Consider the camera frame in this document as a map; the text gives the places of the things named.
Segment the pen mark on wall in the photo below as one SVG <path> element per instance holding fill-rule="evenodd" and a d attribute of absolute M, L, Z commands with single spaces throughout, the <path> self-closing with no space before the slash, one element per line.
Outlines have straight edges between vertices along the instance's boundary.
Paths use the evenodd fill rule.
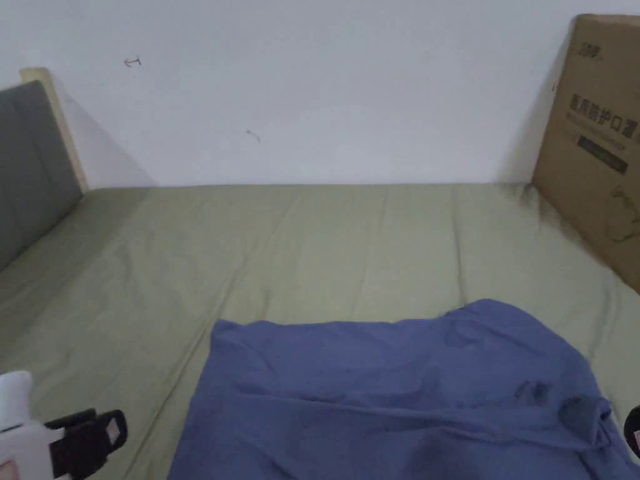
<path fill-rule="evenodd" d="M 136 55 L 135 60 L 129 60 L 129 57 L 127 57 L 127 59 L 124 61 L 124 64 L 127 65 L 127 67 L 129 68 L 131 68 L 132 63 L 137 63 L 138 65 L 142 66 L 142 62 L 140 61 L 140 55 Z"/>
<path fill-rule="evenodd" d="M 247 130 L 246 133 L 247 133 L 247 135 L 251 135 L 251 136 L 255 137 L 255 139 L 258 141 L 258 143 L 262 143 L 262 140 L 260 139 L 260 136 L 257 133 L 253 133 L 251 130 Z"/>

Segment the black label on box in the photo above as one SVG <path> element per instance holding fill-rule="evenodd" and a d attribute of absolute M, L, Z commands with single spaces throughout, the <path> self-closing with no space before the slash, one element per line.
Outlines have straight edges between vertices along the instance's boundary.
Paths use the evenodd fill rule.
<path fill-rule="evenodd" d="M 624 175 L 627 172 L 627 168 L 629 166 L 627 162 L 622 160 L 622 158 L 612 154 L 605 148 L 602 148 L 594 141 L 589 140 L 584 135 L 580 135 L 580 138 L 578 139 L 578 147 L 583 148 L 598 160 L 603 162 L 603 164 L 611 167 L 621 175 Z"/>

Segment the green bed sheet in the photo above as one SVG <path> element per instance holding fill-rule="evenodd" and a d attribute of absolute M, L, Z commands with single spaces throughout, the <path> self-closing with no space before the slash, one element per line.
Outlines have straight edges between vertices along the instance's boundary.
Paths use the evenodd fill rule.
<path fill-rule="evenodd" d="M 395 321 L 495 298 L 640 404 L 640 296 L 527 186 L 214 186 L 90 193 L 0 273 L 0 370 L 34 416 L 122 409 L 96 479 L 163 478 L 219 318 Z"/>

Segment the bed frame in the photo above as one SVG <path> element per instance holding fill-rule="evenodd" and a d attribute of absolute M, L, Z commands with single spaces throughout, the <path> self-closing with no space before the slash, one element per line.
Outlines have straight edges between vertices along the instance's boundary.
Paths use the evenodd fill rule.
<path fill-rule="evenodd" d="M 27 68 L 20 75 L 21 84 L 0 91 L 0 269 L 87 190 L 49 71 Z"/>

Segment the headboard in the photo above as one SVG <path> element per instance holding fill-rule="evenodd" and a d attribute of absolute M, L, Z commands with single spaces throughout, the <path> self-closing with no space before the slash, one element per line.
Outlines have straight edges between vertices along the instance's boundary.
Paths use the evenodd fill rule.
<path fill-rule="evenodd" d="M 82 195 L 43 82 L 0 91 L 0 269 Z"/>

